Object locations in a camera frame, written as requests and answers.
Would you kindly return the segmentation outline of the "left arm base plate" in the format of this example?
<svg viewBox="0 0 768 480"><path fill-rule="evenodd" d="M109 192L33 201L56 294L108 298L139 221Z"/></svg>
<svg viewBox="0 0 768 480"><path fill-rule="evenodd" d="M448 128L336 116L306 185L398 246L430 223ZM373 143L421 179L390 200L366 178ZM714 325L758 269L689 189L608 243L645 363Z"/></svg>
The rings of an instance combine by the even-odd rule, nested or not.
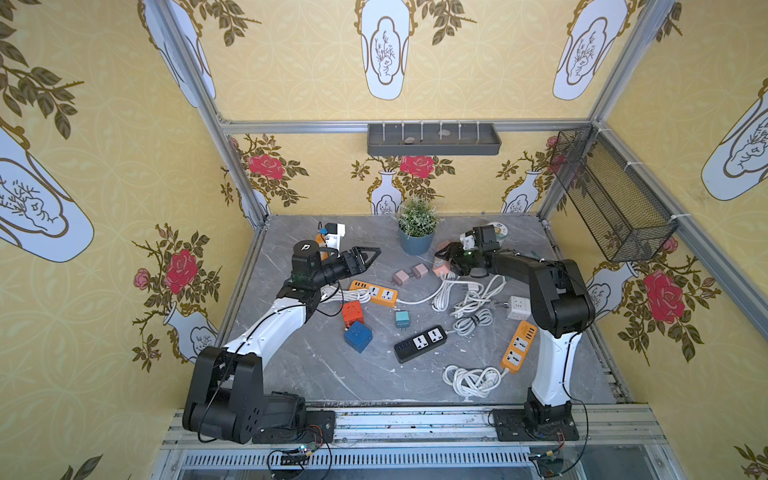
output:
<svg viewBox="0 0 768 480"><path fill-rule="evenodd" d="M253 444L305 444L323 445L332 442L336 427L333 410L309 410L300 414L292 424L256 430Z"/></svg>

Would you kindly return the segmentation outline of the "orange power strip with adapters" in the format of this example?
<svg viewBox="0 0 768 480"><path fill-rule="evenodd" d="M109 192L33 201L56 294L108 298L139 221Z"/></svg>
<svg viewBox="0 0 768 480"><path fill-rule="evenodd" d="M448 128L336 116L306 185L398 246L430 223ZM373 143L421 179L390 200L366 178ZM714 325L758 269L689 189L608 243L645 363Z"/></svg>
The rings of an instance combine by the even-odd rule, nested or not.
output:
<svg viewBox="0 0 768 480"><path fill-rule="evenodd" d="M360 280L355 280L350 284L350 289L352 291L367 291L369 301L375 304L389 308L395 308L397 306L398 292L392 288L381 287Z"/></svg>

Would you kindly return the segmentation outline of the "black power strip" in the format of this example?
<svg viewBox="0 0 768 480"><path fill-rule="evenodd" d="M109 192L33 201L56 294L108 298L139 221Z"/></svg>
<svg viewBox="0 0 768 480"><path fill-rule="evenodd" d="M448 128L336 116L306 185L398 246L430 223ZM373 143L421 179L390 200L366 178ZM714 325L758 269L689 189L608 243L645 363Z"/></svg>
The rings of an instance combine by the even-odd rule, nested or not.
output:
<svg viewBox="0 0 768 480"><path fill-rule="evenodd" d="M434 326L394 346L395 357L399 364L409 362L424 355L447 341L447 333L441 326Z"/></svg>

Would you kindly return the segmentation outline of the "blue cube adapter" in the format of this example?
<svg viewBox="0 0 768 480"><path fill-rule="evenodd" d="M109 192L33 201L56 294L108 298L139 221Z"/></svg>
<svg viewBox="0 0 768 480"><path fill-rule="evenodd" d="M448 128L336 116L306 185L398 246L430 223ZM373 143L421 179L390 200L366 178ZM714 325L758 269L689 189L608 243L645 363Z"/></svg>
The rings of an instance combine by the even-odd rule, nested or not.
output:
<svg viewBox="0 0 768 480"><path fill-rule="evenodd" d="M358 353L362 353L372 340L372 330L359 321L352 323L344 333L345 343Z"/></svg>

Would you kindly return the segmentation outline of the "red cube adapter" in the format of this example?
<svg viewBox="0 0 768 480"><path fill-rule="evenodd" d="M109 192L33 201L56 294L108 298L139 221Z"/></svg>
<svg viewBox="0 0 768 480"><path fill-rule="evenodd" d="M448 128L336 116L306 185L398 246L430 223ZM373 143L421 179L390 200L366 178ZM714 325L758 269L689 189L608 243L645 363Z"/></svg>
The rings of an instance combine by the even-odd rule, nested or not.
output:
<svg viewBox="0 0 768 480"><path fill-rule="evenodd" d="M364 324L362 304L358 300L345 303L342 306L342 317L346 330L349 330L355 323Z"/></svg>

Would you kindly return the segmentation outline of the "white tiger cube adapter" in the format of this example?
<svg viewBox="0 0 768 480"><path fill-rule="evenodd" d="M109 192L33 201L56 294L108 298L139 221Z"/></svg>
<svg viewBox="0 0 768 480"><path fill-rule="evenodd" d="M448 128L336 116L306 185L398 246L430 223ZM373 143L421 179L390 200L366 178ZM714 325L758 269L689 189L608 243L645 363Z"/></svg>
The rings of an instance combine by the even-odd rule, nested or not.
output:
<svg viewBox="0 0 768 480"><path fill-rule="evenodd" d="M529 298L511 295L507 302L507 318L516 321L526 321L532 315Z"/></svg>

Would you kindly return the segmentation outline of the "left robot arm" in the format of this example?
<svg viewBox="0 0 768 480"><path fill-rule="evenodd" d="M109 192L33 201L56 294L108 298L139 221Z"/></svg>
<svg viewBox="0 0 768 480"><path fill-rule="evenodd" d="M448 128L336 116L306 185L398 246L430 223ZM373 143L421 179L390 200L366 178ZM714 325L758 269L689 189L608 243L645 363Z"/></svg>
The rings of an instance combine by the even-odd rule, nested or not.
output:
<svg viewBox="0 0 768 480"><path fill-rule="evenodd" d="M266 393L264 367L318 310L323 287L339 286L366 272L380 255L378 247L338 251L314 240L296 243L290 276L266 313L235 340L199 353L182 427L203 443L246 444L280 433L303 436L308 426L306 400L292 393Z"/></svg>

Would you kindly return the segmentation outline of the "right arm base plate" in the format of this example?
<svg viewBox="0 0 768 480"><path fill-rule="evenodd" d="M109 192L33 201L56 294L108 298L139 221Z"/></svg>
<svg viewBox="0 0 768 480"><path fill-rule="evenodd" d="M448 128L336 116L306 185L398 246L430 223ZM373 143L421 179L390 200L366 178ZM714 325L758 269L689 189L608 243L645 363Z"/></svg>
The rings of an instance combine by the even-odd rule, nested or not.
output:
<svg viewBox="0 0 768 480"><path fill-rule="evenodd" d="M575 442L580 433L570 414L539 420L524 409L493 409L490 425L500 442Z"/></svg>

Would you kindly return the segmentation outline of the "pink power strip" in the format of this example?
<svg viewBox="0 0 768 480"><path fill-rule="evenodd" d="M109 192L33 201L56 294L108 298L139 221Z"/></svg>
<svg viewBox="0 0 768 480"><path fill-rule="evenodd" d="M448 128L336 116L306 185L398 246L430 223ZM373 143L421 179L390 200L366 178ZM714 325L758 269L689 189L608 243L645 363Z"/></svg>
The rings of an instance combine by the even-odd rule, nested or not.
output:
<svg viewBox="0 0 768 480"><path fill-rule="evenodd" d="M451 258L450 268L435 268L434 261L433 261L432 271L438 278L448 279L451 275L455 274L454 267L452 265L452 250L453 250L453 243L451 241L444 241L437 245L434 259L436 255L440 255L440 254L448 254Z"/></svg>

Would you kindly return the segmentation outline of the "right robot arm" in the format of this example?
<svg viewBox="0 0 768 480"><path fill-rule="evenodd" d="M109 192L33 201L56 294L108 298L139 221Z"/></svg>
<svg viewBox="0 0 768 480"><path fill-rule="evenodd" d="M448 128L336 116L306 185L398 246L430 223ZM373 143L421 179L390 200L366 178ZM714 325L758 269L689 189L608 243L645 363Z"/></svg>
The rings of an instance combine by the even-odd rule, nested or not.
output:
<svg viewBox="0 0 768 480"><path fill-rule="evenodd" d="M436 251L451 270L501 275L528 286L531 317L539 330L536 376L529 388L525 414L536 424L570 418L570 376L582 333L596 314L577 263L547 260L503 248L494 227L477 226Z"/></svg>

